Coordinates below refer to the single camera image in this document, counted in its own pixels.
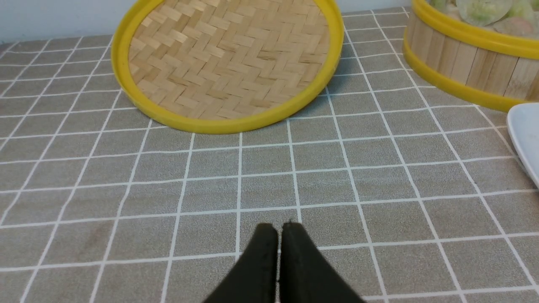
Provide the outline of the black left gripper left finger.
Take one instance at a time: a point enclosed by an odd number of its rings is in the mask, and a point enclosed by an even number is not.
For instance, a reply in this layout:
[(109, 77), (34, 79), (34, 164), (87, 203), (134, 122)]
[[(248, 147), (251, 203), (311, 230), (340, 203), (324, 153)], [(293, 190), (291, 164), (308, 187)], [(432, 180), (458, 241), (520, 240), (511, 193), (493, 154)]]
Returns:
[(206, 303), (273, 303), (276, 299), (279, 236), (270, 223), (256, 226), (243, 254)]

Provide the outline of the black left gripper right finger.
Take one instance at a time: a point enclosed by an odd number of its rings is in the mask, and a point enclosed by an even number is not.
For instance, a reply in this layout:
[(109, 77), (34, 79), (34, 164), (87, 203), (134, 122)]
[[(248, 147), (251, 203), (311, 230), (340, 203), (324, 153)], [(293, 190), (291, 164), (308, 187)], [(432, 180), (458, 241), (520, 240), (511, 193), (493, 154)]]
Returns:
[(282, 303), (363, 303), (296, 222), (283, 224), (279, 299)]

